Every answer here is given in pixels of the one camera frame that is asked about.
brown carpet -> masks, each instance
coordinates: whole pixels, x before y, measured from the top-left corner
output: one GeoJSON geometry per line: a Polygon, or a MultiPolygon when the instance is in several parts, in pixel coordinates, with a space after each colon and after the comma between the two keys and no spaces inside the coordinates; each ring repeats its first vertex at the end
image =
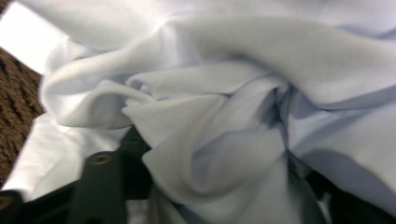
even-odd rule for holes
{"type": "MultiPolygon", "coordinates": [[[[0,0],[0,13],[8,0],[0,0]]],[[[0,49],[0,188],[29,133],[43,113],[37,101],[40,75],[0,49]]]]}

